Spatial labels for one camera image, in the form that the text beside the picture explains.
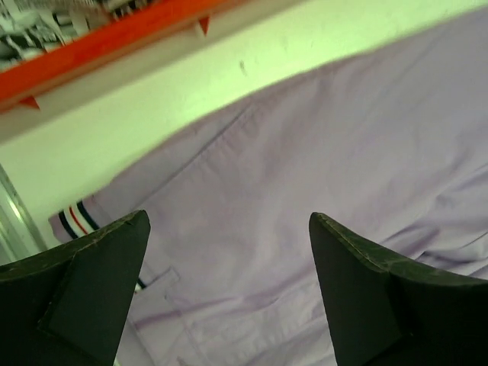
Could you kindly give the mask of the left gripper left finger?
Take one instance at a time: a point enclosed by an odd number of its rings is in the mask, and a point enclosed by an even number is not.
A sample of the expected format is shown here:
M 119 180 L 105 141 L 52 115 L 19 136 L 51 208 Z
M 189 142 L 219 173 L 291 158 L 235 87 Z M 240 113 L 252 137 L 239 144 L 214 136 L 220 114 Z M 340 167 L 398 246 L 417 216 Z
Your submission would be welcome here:
M 149 238 L 137 210 L 1 267 L 3 365 L 112 365 Z

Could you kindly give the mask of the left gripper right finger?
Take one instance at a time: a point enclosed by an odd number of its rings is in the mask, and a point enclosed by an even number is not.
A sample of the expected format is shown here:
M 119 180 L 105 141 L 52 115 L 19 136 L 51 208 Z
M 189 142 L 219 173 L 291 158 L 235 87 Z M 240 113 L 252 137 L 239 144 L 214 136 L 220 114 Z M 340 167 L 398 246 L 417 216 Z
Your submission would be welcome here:
M 313 259 L 340 365 L 485 365 L 487 282 L 433 268 L 322 213 Z

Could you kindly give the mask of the purple trousers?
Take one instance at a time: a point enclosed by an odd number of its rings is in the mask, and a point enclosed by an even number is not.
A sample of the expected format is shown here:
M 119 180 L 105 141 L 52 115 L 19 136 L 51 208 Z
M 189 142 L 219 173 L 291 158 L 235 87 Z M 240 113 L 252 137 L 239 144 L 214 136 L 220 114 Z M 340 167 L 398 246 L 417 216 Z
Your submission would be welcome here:
M 325 213 L 487 276 L 487 10 L 265 88 L 50 219 L 151 233 L 119 365 L 333 365 L 308 233 Z

